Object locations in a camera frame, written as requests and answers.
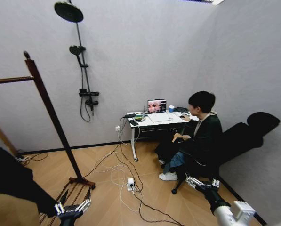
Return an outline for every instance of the black chair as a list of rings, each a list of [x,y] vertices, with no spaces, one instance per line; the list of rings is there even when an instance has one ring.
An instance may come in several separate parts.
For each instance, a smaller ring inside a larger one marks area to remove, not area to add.
[[[187,164],[176,168],[178,184],[172,190],[173,194],[181,183],[185,181],[188,172],[192,177],[204,177],[212,181],[219,178],[219,167],[225,162],[263,145],[263,136],[277,127],[280,120],[275,116],[257,112],[247,118],[247,124],[238,123],[225,131],[215,143],[213,153],[209,156],[206,166],[199,165],[191,156],[187,158]]]

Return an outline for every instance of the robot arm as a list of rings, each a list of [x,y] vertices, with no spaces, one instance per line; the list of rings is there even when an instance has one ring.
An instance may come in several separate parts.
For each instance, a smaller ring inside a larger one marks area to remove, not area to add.
[[[91,204],[90,190],[91,188],[87,192],[86,199],[80,205],[63,207],[62,203],[66,199],[67,192],[62,196],[61,201],[55,205],[57,215],[61,219],[60,226],[73,226],[75,220],[83,215]]]
[[[210,203],[210,210],[216,216],[220,226],[248,226],[255,214],[254,209],[246,202],[234,201],[227,203],[218,194],[220,182],[218,180],[199,181],[186,175],[186,182],[194,189],[202,192]]]

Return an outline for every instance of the power strip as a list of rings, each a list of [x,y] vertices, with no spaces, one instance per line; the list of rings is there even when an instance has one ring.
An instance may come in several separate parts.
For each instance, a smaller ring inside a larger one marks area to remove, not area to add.
[[[127,188],[128,191],[135,191],[135,182],[134,182],[134,178],[128,178],[128,183],[127,183]]]

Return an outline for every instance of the shower head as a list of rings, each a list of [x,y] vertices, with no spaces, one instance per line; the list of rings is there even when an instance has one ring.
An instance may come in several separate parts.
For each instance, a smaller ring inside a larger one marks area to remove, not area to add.
[[[55,11],[61,18],[69,22],[78,23],[84,18],[82,11],[80,11],[75,5],[71,4],[71,2],[57,2],[55,4]]]
[[[70,46],[69,51],[76,56],[78,56],[81,53],[81,49],[77,46]]]

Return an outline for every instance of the keyboard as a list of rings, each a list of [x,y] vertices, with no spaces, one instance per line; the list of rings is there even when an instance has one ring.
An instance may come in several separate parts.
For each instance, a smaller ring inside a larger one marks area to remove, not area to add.
[[[166,112],[148,114],[148,117],[152,120],[152,122],[173,120],[173,116],[171,114],[167,114]]]

